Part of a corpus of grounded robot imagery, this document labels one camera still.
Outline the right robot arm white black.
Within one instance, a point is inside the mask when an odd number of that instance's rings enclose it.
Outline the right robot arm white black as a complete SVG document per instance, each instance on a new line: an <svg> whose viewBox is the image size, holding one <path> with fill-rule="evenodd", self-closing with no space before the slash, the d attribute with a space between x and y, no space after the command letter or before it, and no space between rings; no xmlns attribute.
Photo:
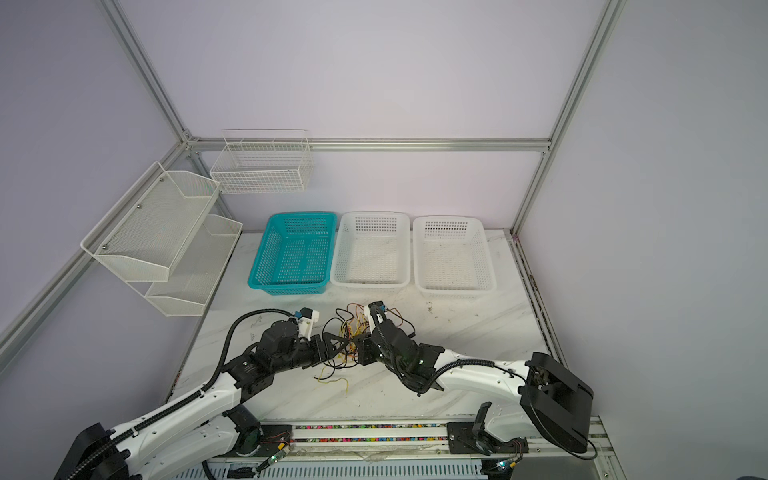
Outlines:
<svg viewBox="0 0 768 480"><path fill-rule="evenodd" d="M575 458L595 458L588 453L596 449L589 439L594 392L554 357L542 352L526 361L469 357L416 342L387 312L381 301L364 308L369 332L354 339L360 364L382 363L418 396L432 390L483 395L473 435L486 451L530 427Z"/></svg>

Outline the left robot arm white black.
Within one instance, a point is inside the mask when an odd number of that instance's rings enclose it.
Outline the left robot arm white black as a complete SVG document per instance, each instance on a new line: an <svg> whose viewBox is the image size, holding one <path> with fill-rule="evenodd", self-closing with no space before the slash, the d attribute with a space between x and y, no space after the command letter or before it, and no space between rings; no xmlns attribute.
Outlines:
<svg viewBox="0 0 768 480"><path fill-rule="evenodd" d="M224 348L211 378L190 393L134 420L107 429L96 423L73 441L58 479L168 479L198 463L235 452L276 447L246 402L270 387L277 374L335 358L346 337L315 334L319 315L303 308L265 330L240 355Z"/></svg>

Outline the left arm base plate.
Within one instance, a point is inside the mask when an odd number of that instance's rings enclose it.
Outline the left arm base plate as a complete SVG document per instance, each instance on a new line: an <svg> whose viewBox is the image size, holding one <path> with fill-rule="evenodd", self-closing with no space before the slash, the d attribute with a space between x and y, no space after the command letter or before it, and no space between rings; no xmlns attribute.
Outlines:
<svg viewBox="0 0 768 480"><path fill-rule="evenodd" d="M235 446L218 457L265 458L278 451L280 443L289 443L293 426L290 424L262 424L258 432L251 432L238 439Z"/></svg>

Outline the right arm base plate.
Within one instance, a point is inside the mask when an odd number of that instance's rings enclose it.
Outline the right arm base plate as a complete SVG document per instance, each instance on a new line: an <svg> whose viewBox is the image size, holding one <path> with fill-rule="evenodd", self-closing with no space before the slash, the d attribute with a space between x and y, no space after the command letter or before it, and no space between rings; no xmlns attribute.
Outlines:
<svg viewBox="0 0 768 480"><path fill-rule="evenodd" d="M449 422L446 428L448 450L454 455L524 455L529 452L529 445L525 438L518 437L501 442L484 430L478 429L473 422Z"/></svg>

